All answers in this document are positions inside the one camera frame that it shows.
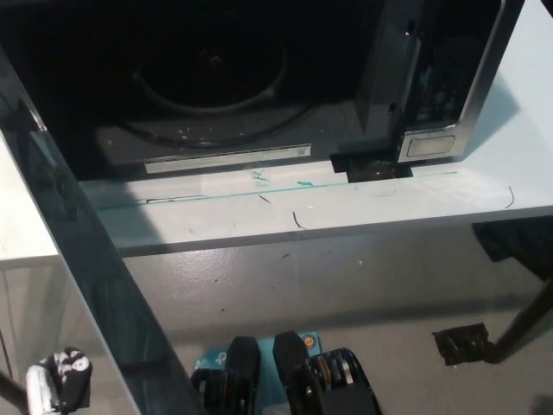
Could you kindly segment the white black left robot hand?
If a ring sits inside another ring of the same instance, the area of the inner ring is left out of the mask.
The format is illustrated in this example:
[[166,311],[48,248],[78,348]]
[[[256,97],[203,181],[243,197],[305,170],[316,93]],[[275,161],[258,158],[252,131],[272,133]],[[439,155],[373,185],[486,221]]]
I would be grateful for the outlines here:
[[90,405],[92,363],[66,347],[37,361],[25,375],[29,414],[71,414]]

